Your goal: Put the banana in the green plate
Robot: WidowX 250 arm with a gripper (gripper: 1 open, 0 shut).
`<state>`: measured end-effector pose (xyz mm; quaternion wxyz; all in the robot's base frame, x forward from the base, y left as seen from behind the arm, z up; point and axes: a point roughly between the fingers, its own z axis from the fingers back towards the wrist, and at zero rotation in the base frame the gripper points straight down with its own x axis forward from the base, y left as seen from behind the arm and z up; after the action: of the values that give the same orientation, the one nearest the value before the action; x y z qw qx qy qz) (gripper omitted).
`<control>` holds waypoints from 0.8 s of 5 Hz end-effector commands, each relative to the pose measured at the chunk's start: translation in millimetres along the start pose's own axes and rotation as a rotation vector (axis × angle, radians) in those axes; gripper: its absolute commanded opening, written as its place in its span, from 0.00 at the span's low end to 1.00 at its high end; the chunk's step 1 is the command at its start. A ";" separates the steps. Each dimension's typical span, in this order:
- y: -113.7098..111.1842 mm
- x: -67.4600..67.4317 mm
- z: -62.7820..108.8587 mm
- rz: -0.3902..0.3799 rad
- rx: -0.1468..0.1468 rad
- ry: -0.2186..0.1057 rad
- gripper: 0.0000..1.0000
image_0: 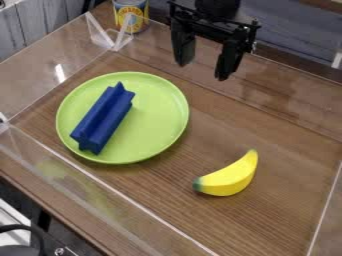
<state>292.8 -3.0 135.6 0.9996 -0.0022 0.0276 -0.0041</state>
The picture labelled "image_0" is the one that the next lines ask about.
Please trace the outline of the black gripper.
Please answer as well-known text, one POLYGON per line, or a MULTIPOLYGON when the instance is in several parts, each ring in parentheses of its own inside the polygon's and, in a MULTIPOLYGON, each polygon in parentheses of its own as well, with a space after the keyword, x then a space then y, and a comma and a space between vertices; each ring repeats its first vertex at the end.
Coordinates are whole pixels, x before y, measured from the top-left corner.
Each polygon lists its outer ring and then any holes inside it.
POLYGON ((175 18, 171 20, 171 43, 174 58, 180 67, 195 56, 194 30, 202 37, 215 41, 223 41, 239 30, 246 33, 243 41, 229 39, 223 43, 218 56, 215 78, 219 81, 227 80, 239 67, 245 52, 255 50, 261 22, 242 11, 242 0, 168 0, 167 3, 170 18, 175 18))

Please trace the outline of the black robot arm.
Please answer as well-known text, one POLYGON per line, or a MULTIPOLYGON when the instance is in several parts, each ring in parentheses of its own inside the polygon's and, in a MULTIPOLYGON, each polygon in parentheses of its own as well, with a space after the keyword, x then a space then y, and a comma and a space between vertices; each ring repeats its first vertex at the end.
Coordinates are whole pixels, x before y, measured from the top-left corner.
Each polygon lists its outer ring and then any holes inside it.
POLYGON ((242 0, 168 0, 175 62, 184 67, 195 58, 196 37, 222 44, 214 76, 219 81, 237 72, 243 55, 257 46, 259 21, 241 12, 242 0))

